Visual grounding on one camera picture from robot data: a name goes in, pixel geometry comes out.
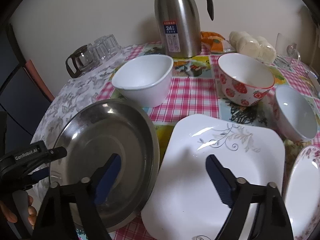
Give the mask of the person's left hand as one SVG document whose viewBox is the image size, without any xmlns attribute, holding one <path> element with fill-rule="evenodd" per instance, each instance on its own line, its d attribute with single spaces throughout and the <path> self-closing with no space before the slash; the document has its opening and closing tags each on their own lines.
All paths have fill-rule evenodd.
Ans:
<svg viewBox="0 0 320 240">
<path fill-rule="evenodd" d="M 28 195 L 28 209 L 25 209 L 18 213 L 19 215 L 28 215 L 27 217 L 28 223 L 31 225 L 32 228 L 35 226 L 36 219 L 37 219 L 37 211 L 35 207 L 33 207 L 33 202 L 34 202 L 33 197 Z M 8 222 L 11 222 L 11 223 L 17 222 L 18 220 L 17 216 L 2 201 L 1 201 L 1 212 L 3 213 L 5 219 Z"/>
</svg>

